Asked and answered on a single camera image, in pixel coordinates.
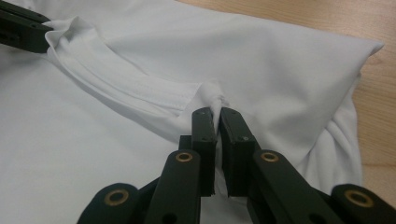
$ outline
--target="wood grain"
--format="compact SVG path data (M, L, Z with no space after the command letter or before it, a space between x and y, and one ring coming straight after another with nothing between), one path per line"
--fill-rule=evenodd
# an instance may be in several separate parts
M396 207L396 1L179 0L385 43L363 66L354 94L364 185Z

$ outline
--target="wooden table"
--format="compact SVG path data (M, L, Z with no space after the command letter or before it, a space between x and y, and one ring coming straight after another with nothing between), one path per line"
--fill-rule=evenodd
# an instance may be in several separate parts
M361 70L354 94L364 186L396 207L396 1L179 0L198 7L385 43Z

